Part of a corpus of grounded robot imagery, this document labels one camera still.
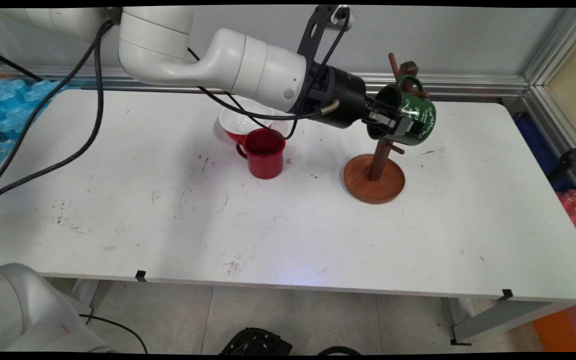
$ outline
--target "bowl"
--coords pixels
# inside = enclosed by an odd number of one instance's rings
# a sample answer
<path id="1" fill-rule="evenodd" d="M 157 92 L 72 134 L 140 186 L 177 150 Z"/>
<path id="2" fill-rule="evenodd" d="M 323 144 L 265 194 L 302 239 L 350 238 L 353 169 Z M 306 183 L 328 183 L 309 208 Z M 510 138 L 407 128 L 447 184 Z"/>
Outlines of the bowl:
<path id="1" fill-rule="evenodd" d="M 250 100 L 249 98 L 235 96 L 235 100 L 237 100 L 241 107 L 243 107 L 247 112 L 268 116 L 273 116 L 275 114 L 275 111 L 272 108 L 259 104 L 257 101 Z M 235 106 L 233 101 L 230 99 L 226 100 L 226 102 Z M 272 127 L 272 120 L 265 120 L 262 118 L 255 118 L 255 120 L 268 128 Z M 221 125 L 226 134 L 237 143 L 242 142 L 249 132 L 261 127 L 250 120 L 248 116 L 230 110 L 227 107 L 223 107 L 219 112 L 219 125 Z"/>

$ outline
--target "gray wall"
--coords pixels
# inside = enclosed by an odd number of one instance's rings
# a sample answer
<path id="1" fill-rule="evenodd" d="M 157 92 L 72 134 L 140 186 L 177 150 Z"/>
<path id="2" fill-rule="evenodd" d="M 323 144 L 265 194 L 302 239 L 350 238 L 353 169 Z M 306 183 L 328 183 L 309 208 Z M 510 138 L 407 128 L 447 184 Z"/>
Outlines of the gray wall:
<path id="1" fill-rule="evenodd" d="M 387 59 L 414 60 L 424 74 L 521 75 L 564 9 L 350 6 L 357 23 L 329 64 L 355 73 L 390 73 Z M 201 57 L 219 28 L 296 51 L 314 5 L 196 6 L 190 47 Z M 327 31 L 321 61 L 336 32 Z M 103 43 L 102 65 L 120 68 L 119 28 Z M 71 67 L 87 45 L 0 14 L 0 54 L 22 66 Z"/>

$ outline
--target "green mug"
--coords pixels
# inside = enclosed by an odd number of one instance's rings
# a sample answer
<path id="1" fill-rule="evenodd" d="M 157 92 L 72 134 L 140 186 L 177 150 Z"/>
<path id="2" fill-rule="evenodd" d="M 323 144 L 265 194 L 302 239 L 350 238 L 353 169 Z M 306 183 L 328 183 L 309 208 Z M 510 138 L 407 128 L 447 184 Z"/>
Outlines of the green mug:
<path id="1" fill-rule="evenodd" d="M 415 146 L 427 139 L 435 128 L 437 110 L 427 98 L 410 95 L 402 91 L 404 80 L 413 82 L 419 91 L 424 87 L 413 75 L 402 75 L 394 84 L 384 86 L 375 98 L 397 109 L 397 122 L 393 134 L 368 125 L 368 135 L 372 139 L 386 138 L 390 141 Z"/>

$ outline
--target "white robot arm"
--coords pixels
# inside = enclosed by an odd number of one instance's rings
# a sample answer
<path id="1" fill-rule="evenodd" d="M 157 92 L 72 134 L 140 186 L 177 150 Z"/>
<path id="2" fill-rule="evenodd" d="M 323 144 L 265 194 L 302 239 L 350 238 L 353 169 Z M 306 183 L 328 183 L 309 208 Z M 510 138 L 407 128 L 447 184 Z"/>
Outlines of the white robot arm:
<path id="1" fill-rule="evenodd" d="M 104 7 L 0 9 L 19 21 L 90 43 L 106 20 Z M 217 88 L 289 111 L 302 89 L 306 59 L 251 36 L 220 29 L 196 63 L 185 62 L 192 6 L 126 6 L 119 62 L 135 80 L 153 85 Z"/>
<path id="2" fill-rule="evenodd" d="M 110 18 L 107 7 L 1 8 L 0 12 L 87 44 Z M 192 6 L 126 6 L 121 9 L 119 63 L 128 75 L 146 84 L 217 88 L 292 114 L 308 114 L 339 100 L 335 116 L 313 120 L 347 128 L 357 119 L 369 119 L 366 86 L 359 77 L 320 66 L 313 59 L 325 29 L 347 31 L 354 22 L 346 5 L 316 7 L 297 53 L 219 29 L 203 58 L 188 63 Z M 320 82 L 310 84 L 313 78 Z"/>

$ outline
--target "wooden mug tree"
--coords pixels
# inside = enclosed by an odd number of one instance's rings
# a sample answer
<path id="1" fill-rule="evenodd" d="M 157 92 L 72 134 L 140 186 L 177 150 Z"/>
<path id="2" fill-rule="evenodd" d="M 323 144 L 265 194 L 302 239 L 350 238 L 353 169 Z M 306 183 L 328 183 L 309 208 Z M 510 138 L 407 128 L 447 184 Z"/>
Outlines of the wooden mug tree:
<path id="1" fill-rule="evenodd" d="M 413 61 L 401 64 L 397 69 L 395 55 L 388 54 L 392 73 L 397 79 L 403 75 L 417 76 L 419 68 Z M 430 98 L 427 91 L 413 91 L 413 82 L 403 80 L 400 89 L 414 96 Z M 355 198 L 368 204 L 384 204 L 395 199 L 406 185 L 406 177 L 402 168 L 388 158 L 391 150 L 404 154 L 405 151 L 393 145 L 393 141 L 385 137 L 377 141 L 374 153 L 364 153 L 348 161 L 343 169 L 343 182 L 346 189 Z"/>

